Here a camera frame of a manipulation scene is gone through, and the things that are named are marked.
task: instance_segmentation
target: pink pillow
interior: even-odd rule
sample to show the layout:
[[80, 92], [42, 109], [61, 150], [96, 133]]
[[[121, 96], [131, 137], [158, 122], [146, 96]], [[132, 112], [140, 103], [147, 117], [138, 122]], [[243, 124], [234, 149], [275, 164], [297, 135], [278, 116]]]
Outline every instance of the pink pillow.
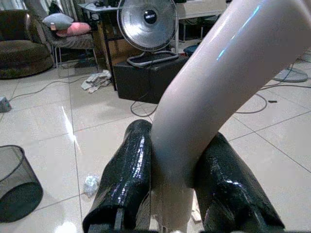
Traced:
[[72, 23], [72, 25], [65, 29], [57, 31], [56, 35], [59, 37], [70, 37], [76, 35], [84, 35], [91, 31], [91, 27], [87, 23]]

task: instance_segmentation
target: fan grille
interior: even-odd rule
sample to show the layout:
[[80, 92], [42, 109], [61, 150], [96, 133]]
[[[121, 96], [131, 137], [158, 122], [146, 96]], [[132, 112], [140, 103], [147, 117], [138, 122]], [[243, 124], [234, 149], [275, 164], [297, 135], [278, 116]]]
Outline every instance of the fan grille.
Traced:
[[[148, 23], [144, 14], [152, 11], [156, 22]], [[118, 24], [124, 38], [135, 48], [158, 51], [166, 47], [176, 31], [176, 5], [173, 0], [121, 0]]]

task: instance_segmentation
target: black mesh wastebasket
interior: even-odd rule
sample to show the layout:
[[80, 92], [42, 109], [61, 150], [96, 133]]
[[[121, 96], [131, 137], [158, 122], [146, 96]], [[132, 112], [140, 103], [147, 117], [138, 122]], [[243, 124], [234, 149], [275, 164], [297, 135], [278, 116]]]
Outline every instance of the black mesh wastebasket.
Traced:
[[27, 216], [42, 196], [42, 187], [24, 150], [18, 146], [0, 147], [0, 222]]

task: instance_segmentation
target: black box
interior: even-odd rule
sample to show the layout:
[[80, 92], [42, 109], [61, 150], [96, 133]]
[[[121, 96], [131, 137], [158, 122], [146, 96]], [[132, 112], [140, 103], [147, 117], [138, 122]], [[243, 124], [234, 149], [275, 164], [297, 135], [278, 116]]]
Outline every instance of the black box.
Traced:
[[[163, 56], [163, 54], [154, 55], [135, 62], [155, 60]], [[115, 64], [114, 73], [119, 98], [159, 103], [166, 88], [187, 60], [187, 57], [179, 56], [176, 60], [152, 64], [144, 68], [133, 67], [127, 62]]]

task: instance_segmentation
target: glossy white plastic tube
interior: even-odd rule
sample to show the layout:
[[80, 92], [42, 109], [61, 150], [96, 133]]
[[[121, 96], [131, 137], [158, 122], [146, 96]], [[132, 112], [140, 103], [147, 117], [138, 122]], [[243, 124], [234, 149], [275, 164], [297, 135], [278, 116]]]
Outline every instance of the glossy white plastic tube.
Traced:
[[155, 115], [153, 206], [160, 225], [185, 227], [203, 150], [232, 114], [310, 46], [310, 0], [232, 1]]

